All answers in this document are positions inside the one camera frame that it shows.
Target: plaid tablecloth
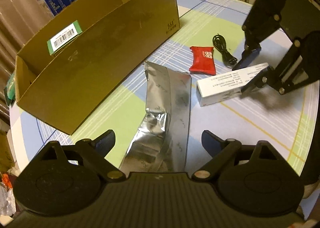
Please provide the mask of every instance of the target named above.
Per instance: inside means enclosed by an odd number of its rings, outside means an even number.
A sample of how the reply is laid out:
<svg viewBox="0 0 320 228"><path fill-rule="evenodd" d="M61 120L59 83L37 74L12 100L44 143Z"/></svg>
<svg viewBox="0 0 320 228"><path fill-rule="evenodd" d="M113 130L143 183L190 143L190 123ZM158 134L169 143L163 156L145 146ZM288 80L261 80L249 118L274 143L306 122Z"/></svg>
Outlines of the plaid tablecloth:
<svg viewBox="0 0 320 228"><path fill-rule="evenodd" d="M149 61L187 72L193 62L190 46L212 46L219 33L227 48L238 59L244 47L241 30L251 5L237 0L177 0L181 29L159 47ZM252 63L268 62L275 66L291 42L280 29L261 43L262 51ZM217 74L228 72L221 54L214 51ZM201 133L208 129L223 139L236 138L243 144L269 141L297 173L301 173L310 148L319 99L319 82L284 96L265 87L241 99L236 97L200 108L196 98L196 81L207 77L192 75L190 131L186 171L192 173L211 157L201 145ZM94 139L107 129L116 133L116 146L107 155L119 166L132 137L145 114L147 81L139 66L88 117L71 136L37 120L14 105L10 109L12 138L18 165L23 169L50 140L62 145L81 138Z"/></svg>

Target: white product box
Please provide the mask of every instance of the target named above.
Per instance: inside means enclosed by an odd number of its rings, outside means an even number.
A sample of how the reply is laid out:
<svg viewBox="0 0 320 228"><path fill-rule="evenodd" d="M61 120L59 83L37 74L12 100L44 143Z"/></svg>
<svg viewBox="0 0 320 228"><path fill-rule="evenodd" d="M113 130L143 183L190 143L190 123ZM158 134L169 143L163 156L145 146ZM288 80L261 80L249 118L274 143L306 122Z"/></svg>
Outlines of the white product box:
<svg viewBox="0 0 320 228"><path fill-rule="evenodd" d="M267 67L267 63L258 64L198 80L196 92L200 107L241 95L241 87L245 86L262 69Z"/></svg>

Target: barcode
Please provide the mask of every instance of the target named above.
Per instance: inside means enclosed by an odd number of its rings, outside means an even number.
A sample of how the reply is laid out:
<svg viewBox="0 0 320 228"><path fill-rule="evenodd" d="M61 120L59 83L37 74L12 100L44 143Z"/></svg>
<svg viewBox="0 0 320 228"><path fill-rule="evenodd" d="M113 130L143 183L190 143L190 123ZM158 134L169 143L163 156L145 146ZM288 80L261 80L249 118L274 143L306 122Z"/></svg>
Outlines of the barcode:
<svg viewBox="0 0 320 228"><path fill-rule="evenodd" d="M73 29L67 31L64 35L60 36L56 41L54 41L54 46L57 47L61 43L63 43L66 39L68 39L70 36L74 35L75 31Z"/></svg>

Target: ribbed black plastic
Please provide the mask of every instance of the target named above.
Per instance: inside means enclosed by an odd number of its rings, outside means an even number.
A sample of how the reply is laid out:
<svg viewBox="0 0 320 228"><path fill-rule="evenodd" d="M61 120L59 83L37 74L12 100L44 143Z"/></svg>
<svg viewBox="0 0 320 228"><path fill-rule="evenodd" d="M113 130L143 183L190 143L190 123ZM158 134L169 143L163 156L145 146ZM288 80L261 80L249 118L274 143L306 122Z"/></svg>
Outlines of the ribbed black plastic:
<svg viewBox="0 0 320 228"><path fill-rule="evenodd" d="M239 213L210 184L194 182L184 173L132 173L122 183L108 184L92 205L77 213L40 217L23 212L8 228L285 228L299 221L295 213L274 218Z"/></svg>

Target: open cardboard box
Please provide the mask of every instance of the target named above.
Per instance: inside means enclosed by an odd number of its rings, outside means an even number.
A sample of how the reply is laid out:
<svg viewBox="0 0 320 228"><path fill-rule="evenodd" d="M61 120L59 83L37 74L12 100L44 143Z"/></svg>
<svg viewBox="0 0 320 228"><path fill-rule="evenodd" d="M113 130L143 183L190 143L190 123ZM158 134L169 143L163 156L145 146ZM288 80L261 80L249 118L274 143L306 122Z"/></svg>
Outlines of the open cardboard box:
<svg viewBox="0 0 320 228"><path fill-rule="evenodd" d="M47 41L76 20L83 33L50 56ZM176 0L77 0L18 53L17 104L72 134L179 28Z"/></svg>
<svg viewBox="0 0 320 228"><path fill-rule="evenodd" d="M7 134L0 130L0 171L6 172L14 166Z"/></svg>

